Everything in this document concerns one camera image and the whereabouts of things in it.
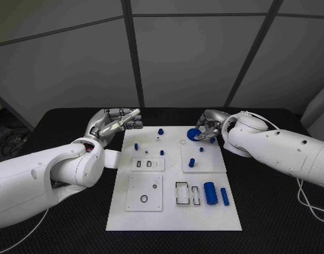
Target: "gray wall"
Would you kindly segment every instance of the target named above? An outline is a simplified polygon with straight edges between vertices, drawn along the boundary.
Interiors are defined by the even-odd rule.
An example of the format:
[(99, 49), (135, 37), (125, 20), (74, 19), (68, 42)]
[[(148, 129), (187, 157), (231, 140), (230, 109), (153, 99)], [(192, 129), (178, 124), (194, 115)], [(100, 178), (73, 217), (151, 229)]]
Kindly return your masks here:
[[(0, 97), (34, 126), (52, 108), (138, 107), (140, 98), (146, 107), (285, 107), (302, 113), (324, 87), (324, 1), (0, 5)], [(101, 23), (122, 15), (126, 24)]]

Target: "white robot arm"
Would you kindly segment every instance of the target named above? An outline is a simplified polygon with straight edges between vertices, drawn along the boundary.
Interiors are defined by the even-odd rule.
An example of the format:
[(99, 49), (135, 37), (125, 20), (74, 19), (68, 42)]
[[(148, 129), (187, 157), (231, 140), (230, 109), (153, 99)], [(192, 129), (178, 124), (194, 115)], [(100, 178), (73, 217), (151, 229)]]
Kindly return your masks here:
[(324, 142), (286, 130), (269, 131), (262, 119), (247, 112), (205, 110), (195, 128), (204, 124), (207, 131), (194, 139), (223, 134), (224, 149), (324, 187)]
[(101, 110), (90, 120), (84, 138), (0, 162), (0, 228), (22, 222), (91, 187), (104, 167), (117, 168), (120, 152), (103, 147), (117, 131), (143, 127), (136, 121), (139, 113), (139, 109)]

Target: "table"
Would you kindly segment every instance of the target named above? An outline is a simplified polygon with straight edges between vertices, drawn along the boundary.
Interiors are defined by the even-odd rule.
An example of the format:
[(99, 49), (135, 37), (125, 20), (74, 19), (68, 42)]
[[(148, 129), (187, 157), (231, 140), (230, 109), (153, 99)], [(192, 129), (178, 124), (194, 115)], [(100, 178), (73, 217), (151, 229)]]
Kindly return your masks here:
[[(239, 113), (246, 108), (216, 108)], [(145, 126), (194, 125), (204, 108), (143, 108)], [(295, 115), (285, 109), (249, 109), (282, 129), (308, 135)], [(71, 143), (83, 137), (99, 108), (51, 110), (35, 128), (19, 156)], [(107, 149), (122, 149), (117, 133)], [(93, 188), (49, 209), (29, 238), (8, 253), (315, 253), (324, 252), (324, 223), (298, 203), (295, 178), (252, 158), (223, 150), (229, 182), (243, 231), (106, 232), (116, 169), (104, 169)], [(304, 185), (312, 205), (324, 208), (324, 189)], [(10, 247), (36, 226), (44, 213), (0, 229), (0, 250)]]

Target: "black ring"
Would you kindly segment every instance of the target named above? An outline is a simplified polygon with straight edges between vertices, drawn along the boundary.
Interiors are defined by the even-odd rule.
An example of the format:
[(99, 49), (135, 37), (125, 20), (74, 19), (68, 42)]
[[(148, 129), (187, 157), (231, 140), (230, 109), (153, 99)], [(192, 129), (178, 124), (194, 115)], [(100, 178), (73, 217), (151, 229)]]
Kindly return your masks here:
[(148, 196), (146, 195), (143, 195), (142, 197), (140, 197), (140, 201), (145, 203), (146, 201), (148, 201)]

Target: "small blue part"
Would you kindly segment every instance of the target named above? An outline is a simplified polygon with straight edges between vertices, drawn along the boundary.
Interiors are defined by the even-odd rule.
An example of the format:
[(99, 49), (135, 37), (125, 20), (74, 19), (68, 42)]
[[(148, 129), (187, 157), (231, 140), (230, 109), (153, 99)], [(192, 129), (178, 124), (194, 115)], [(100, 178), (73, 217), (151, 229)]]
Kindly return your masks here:
[(204, 191), (205, 191), (207, 204), (208, 205), (217, 204), (218, 198), (217, 198), (216, 187), (213, 182), (204, 183)]
[(194, 163), (195, 163), (195, 159), (191, 158), (191, 162), (188, 163), (188, 166), (190, 166), (191, 168), (194, 168)]
[(194, 136), (197, 136), (197, 135), (200, 135), (200, 134), (201, 134), (201, 131), (200, 131), (198, 129), (195, 129), (195, 128), (192, 128), (192, 129), (190, 129), (190, 130), (187, 131), (187, 137), (188, 137), (188, 139), (192, 140), (192, 141), (198, 141), (198, 140), (194, 139)]
[(226, 188), (221, 188), (221, 197), (223, 197), (224, 205), (229, 205), (229, 197), (227, 197)]

